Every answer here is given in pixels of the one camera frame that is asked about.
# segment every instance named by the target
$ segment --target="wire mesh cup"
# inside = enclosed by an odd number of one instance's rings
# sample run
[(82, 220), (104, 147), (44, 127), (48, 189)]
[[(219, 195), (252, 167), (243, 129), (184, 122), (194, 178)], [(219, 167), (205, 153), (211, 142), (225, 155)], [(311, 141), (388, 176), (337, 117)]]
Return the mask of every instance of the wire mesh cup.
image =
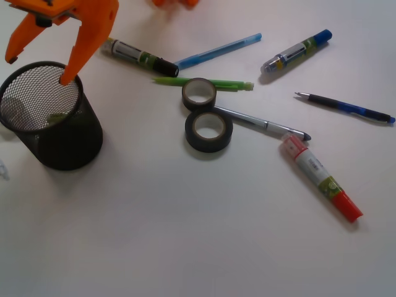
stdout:
[(36, 62), (15, 71), (0, 88), (0, 122), (42, 164), (78, 169), (95, 158), (103, 131), (78, 76), (59, 83), (64, 65)]

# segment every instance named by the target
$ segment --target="blue mechanical pencil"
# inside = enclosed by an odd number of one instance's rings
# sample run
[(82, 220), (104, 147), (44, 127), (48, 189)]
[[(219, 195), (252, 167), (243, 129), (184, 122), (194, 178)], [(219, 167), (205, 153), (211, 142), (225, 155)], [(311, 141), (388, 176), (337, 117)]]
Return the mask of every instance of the blue mechanical pencil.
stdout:
[(219, 48), (206, 51), (202, 54), (195, 54), (191, 57), (175, 62), (175, 64), (179, 66), (179, 70), (182, 70), (200, 64), (202, 62), (208, 61), (210, 59), (216, 58), (218, 56), (221, 56), (222, 54), (229, 53), (230, 51), (238, 50), (240, 48), (243, 48), (244, 46), (251, 45), (260, 40), (261, 40), (261, 33), (258, 33), (250, 37), (238, 40), (236, 42), (232, 42), (228, 45), (223, 45)]

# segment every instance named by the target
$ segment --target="marker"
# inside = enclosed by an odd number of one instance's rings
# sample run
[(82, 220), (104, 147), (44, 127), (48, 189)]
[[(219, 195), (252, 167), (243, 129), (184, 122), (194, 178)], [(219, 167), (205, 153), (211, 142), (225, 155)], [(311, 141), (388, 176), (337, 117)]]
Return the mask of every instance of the marker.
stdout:
[(301, 43), (297, 43), (291, 48), (282, 51), (271, 60), (265, 62), (261, 67), (261, 73), (271, 73), (286, 68), (289, 63), (297, 60), (305, 54), (309, 54), (318, 46), (328, 42), (332, 36), (332, 32), (324, 30), (308, 39), (305, 39)]
[(282, 146), (295, 159), (295, 162), (305, 175), (317, 186), (323, 195), (353, 223), (362, 212), (345, 194), (345, 191), (323, 167), (313, 153), (293, 134), (282, 137)]
[[(176, 85), (182, 87), (191, 79), (186, 79), (184, 77), (157, 77), (153, 79), (158, 84), (163, 85)], [(225, 89), (225, 90), (246, 90), (251, 91), (253, 90), (254, 83), (252, 82), (235, 82), (232, 80), (213, 80), (209, 79), (216, 88)]]
[(101, 46), (101, 50), (114, 57), (127, 60), (167, 76), (176, 77), (179, 74), (179, 67), (177, 65), (146, 51), (141, 51), (133, 46), (127, 45), (119, 40), (114, 40), (112, 38), (107, 39)]
[(373, 119), (376, 121), (380, 122), (386, 122), (386, 123), (394, 123), (395, 118), (389, 116), (388, 114), (385, 113), (379, 113), (378, 111), (374, 110), (368, 110), (363, 107), (359, 107), (356, 105), (348, 104), (345, 102), (337, 101), (334, 99), (322, 97), (322, 96), (317, 96), (317, 95), (312, 95), (312, 94), (307, 94), (307, 93), (295, 93), (299, 95), (301, 98), (306, 99), (307, 101), (314, 102), (320, 105), (324, 105), (330, 108), (334, 108), (336, 110), (342, 110), (346, 113), (356, 113), (360, 116), (363, 116), (368, 119)]
[(232, 42), (228, 45), (223, 45), (219, 48), (215, 48), (210, 51), (206, 51), (202, 54), (195, 54), (191, 57), (180, 60), (180, 61), (176, 62), (175, 64), (179, 66), (180, 70), (182, 70), (182, 69), (200, 64), (202, 62), (208, 61), (210, 59), (216, 58), (223, 54), (229, 53), (230, 51), (238, 50), (240, 48), (243, 48), (244, 46), (251, 45), (251, 44), (258, 42), (260, 40), (261, 40), (261, 33), (258, 33), (258, 34), (246, 37), (244, 39), (238, 40), (236, 42)]

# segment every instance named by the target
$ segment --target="blue marker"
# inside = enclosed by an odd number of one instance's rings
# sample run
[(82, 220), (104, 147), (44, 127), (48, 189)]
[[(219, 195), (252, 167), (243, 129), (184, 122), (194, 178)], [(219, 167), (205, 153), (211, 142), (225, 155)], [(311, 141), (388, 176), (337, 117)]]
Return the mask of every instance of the blue marker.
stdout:
[(356, 113), (360, 116), (364, 116), (368, 119), (373, 119), (376, 121), (386, 122), (386, 123), (394, 123), (395, 118), (389, 116), (388, 114), (379, 113), (378, 111), (368, 110), (363, 107), (359, 107), (356, 105), (348, 104), (345, 102), (337, 101), (334, 99), (329, 99), (322, 96), (307, 94), (307, 93), (296, 93), (300, 97), (306, 99), (307, 101), (314, 102), (320, 105), (324, 105), (330, 108), (334, 108), (336, 110), (342, 110), (346, 113)]
[(186, 59), (180, 60), (175, 64), (179, 66), (179, 70), (200, 64), (202, 62), (208, 61), (210, 59), (216, 58), (223, 54), (229, 53), (230, 51), (238, 50), (243, 48), (244, 46), (251, 45), (255, 42), (261, 40), (261, 33), (255, 34), (253, 36), (247, 37), (245, 39), (238, 40), (236, 42), (232, 42), (228, 45), (223, 45), (219, 48), (212, 49), (210, 51), (206, 51), (202, 54), (195, 54)]
[(287, 65), (296, 61), (298, 58), (313, 52), (318, 46), (328, 42), (332, 36), (332, 32), (323, 30), (318, 34), (293, 45), (291, 48), (282, 51), (271, 60), (265, 62), (261, 67), (261, 73), (267, 74), (286, 68)]

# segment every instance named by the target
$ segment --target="green label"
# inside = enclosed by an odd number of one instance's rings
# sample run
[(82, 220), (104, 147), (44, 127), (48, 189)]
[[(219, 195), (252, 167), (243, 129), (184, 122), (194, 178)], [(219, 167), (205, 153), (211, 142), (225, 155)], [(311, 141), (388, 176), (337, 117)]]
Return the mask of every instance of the green label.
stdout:
[(342, 192), (342, 188), (339, 184), (333, 179), (332, 176), (329, 176), (318, 186), (319, 190), (326, 196), (326, 198), (332, 200), (334, 196), (338, 193)]

